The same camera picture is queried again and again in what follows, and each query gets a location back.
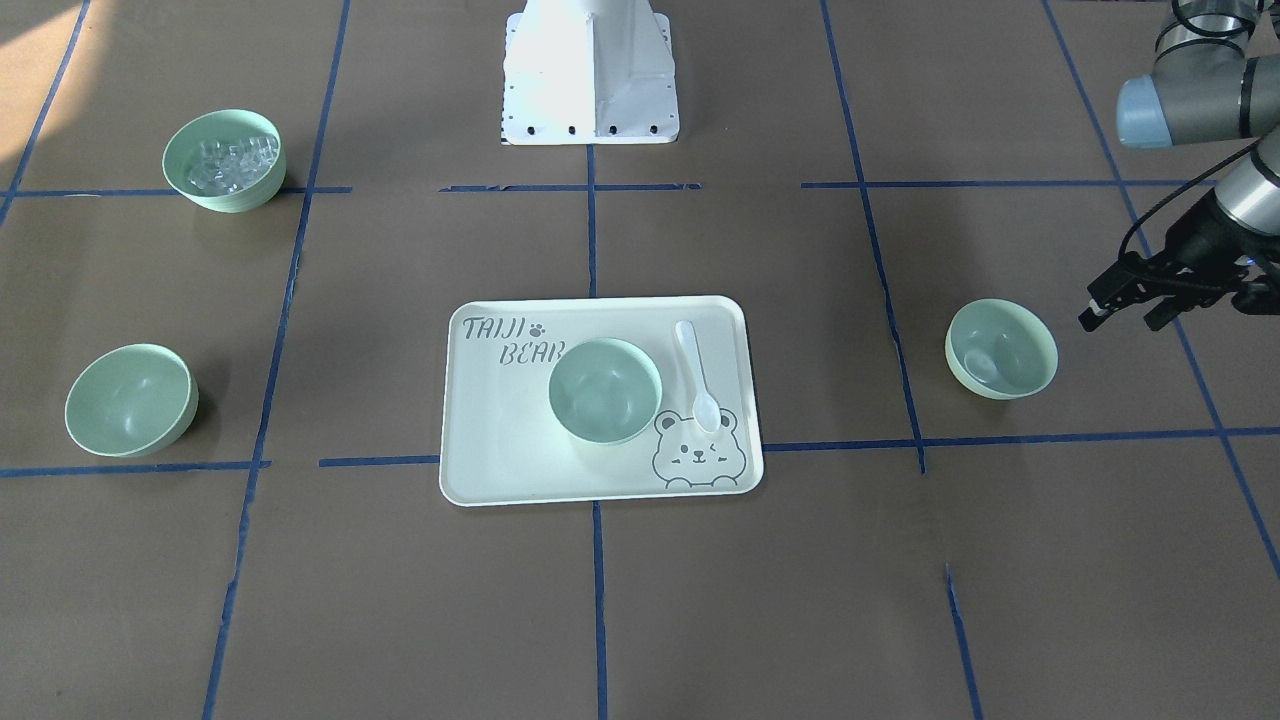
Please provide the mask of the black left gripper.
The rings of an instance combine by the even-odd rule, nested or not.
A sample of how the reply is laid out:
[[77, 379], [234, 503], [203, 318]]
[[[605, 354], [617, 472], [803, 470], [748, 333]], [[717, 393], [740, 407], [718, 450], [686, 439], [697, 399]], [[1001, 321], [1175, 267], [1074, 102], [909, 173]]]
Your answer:
[[1155, 284], [1116, 260], [1087, 286], [1079, 324], [1092, 333], [1115, 313], [1158, 299], [1143, 319], [1161, 331], [1183, 313], [1231, 299], [1243, 279], [1260, 274], [1258, 260], [1276, 265], [1276, 231], [1240, 222], [1211, 191], [1167, 229], [1165, 249], [1151, 259]]

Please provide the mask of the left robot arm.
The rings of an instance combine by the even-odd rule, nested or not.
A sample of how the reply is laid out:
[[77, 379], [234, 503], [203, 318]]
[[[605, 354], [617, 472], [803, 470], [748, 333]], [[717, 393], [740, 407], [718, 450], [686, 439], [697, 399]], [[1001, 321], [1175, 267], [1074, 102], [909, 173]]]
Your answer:
[[1116, 260], [1088, 284], [1084, 331], [1125, 307], [1153, 302], [1144, 316], [1160, 331], [1221, 299], [1245, 315], [1279, 310], [1279, 59], [1253, 56], [1275, 1], [1172, 1], [1155, 42], [1152, 70], [1120, 90], [1116, 128], [1129, 149], [1167, 149], [1243, 138], [1245, 146], [1211, 168], [1216, 184], [1143, 256], [1123, 236]]

